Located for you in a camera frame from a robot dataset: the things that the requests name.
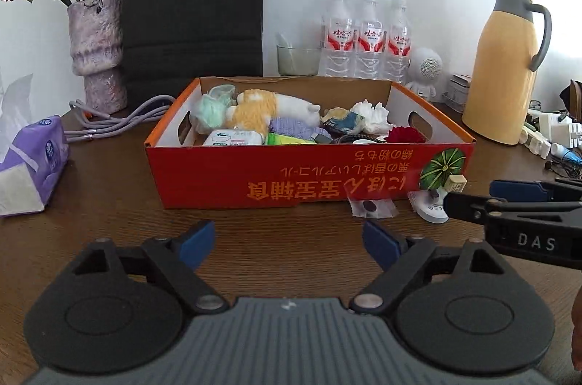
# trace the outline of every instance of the human hand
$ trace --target human hand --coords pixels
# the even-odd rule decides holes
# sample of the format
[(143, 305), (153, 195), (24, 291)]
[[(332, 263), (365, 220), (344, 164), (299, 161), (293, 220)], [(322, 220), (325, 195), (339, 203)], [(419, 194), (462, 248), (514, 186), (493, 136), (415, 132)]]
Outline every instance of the human hand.
[(582, 370), (582, 287), (578, 290), (572, 307), (572, 365), (578, 371)]

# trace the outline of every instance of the red cloth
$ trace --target red cloth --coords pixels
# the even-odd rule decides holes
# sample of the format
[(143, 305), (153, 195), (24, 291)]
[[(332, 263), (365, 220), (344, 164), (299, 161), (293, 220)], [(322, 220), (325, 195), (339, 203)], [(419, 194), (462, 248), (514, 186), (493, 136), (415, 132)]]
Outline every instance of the red cloth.
[(392, 144), (420, 144), (427, 141), (424, 135), (418, 132), (414, 127), (394, 127), (384, 140)]

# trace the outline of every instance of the yellow thermos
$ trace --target yellow thermos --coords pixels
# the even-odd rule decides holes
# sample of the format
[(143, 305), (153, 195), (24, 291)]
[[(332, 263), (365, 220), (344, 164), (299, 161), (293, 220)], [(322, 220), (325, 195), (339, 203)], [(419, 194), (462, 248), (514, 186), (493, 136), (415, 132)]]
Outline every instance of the yellow thermos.
[[(532, 12), (543, 14), (538, 51)], [(487, 139), (519, 142), (534, 88), (535, 74), (548, 52), (552, 18), (531, 0), (495, 0), (477, 47), (463, 122)]]

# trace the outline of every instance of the red cardboard box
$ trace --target red cardboard box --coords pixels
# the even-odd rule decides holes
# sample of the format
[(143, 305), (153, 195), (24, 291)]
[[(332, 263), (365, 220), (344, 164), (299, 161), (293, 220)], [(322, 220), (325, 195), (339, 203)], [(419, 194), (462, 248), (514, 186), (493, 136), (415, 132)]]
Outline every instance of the red cardboard box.
[[(426, 143), (371, 145), (202, 146), (190, 113), (219, 84), (259, 88), (321, 106), (351, 108), (367, 99), (385, 104), (388, 120), (415, 126)], [(348, 78), (199, 78), (158, 122), (145, 151), (166, 208), (293, 206), (302, 202), (397, 199), (423, 179), (449, 169), (464, 173), (475, 139), (434, 106), (397, 83)]]

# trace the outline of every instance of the glass cup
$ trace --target glass cup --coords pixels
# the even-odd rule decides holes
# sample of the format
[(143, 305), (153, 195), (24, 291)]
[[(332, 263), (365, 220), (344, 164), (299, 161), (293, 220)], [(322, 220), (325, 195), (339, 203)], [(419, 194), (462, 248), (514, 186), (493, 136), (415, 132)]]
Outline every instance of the glass cup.
[(289, 48), (277, 45), (277, 64), (281, 76), (315, 76), (319, 70), (321, 48)]

